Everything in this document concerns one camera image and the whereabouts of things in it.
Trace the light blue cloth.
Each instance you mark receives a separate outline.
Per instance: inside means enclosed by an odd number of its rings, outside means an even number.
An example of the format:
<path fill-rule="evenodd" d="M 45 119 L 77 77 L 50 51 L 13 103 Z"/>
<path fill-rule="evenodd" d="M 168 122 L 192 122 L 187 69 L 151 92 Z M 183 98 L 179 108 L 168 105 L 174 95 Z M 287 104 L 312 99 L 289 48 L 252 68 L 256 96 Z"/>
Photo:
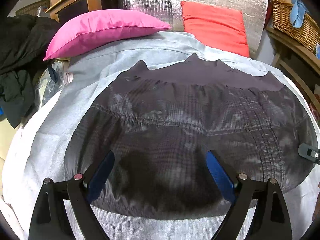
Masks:
<path fill-rule="evenodd" d="M 290 22 L 294 28 L 300 28 L 304 22 L 305 13 L 309 12 L 302 0 L 291 0 Z"/>

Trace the pink pillow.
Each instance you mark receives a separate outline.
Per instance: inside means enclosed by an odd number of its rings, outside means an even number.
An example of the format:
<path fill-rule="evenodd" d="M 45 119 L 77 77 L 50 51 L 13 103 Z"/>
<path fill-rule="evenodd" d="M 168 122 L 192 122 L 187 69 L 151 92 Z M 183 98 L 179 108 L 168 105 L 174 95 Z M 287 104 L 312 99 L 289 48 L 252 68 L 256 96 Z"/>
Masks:
<path fill-rule="evenodd" d="M 110 42 L 169 29 L 170 24 L 135 10 L 90 11 L 69 20 L 57 31 L 44 61 L 78 56 Z"/>

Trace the black puffer jacket pile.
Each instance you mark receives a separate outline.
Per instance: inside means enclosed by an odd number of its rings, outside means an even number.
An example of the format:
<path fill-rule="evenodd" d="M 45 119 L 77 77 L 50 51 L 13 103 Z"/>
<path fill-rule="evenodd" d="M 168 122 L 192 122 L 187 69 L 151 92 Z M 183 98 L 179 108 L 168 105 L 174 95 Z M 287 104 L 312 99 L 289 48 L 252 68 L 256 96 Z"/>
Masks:
<path fill-rule="evenodd" d="M 60 28 L 51 18 L 31 15 L 1 22 L 1 110 L 13 128 L 35 106 L 33 79 L 48 67 L 43 59 Z"/>

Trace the dark quilted zip jacket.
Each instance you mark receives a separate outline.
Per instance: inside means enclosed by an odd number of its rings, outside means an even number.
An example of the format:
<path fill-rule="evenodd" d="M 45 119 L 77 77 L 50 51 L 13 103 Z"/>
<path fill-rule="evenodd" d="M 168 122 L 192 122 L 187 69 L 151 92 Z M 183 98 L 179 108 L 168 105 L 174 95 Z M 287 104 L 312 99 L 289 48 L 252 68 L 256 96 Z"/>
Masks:
<path fill-rule="evenodd" d="M 139 61 L 81 119 L 65 173 L 84 172 L 112 151 L 115 166 L 95 206 L 161 220 L 212 217 L 228 203 L 206 167 L 208 151 L 288 192 L 313 168 L 298 154 L 303 143 L 317 146 L 310 116 L 271 72 L 253 76 L 197 55 L 155 70 Z"/>

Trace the wooden shelf table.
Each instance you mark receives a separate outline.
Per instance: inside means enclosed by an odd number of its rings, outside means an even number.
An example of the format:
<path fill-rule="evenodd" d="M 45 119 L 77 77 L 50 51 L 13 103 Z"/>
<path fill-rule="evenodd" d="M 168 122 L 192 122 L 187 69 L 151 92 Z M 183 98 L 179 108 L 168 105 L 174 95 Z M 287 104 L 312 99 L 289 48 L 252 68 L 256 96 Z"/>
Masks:
<path fill-rule="evenodd" d="M 303 94 L 309 105 L 319 112 L 319 59 L 312 52 L 286 34 L 266 28 L 276 54 L 272 66 L 288 76 Z"/>

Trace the red pillow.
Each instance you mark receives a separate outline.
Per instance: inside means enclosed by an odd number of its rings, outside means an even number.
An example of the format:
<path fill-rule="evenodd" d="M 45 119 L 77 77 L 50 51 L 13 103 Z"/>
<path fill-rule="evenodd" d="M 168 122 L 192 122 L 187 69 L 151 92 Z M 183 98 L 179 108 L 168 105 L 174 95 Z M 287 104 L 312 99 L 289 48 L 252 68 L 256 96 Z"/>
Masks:
<path fill-rule="evenodd" d="M 184 31 L 202 44 L 249 57 L 242 11 L 196 2 L 181 2 Z"/>

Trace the wicker basket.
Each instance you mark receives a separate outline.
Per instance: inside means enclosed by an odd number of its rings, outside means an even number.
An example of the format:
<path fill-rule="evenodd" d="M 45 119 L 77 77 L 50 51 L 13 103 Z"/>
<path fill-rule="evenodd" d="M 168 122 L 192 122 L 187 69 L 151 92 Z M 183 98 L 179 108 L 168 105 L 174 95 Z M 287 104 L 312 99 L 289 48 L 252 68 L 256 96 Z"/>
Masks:
<path fill-rule="evenodd" d="M 319 44 L 319 26 L 313 18 L 305 13 L 301 26 L 294 27 L 290 19 L 293 5 L 284 0 L 271 0 L 271 4 L 274 29 L 289 35 L 313 54 L 316 54 L 316 48 Z"/>

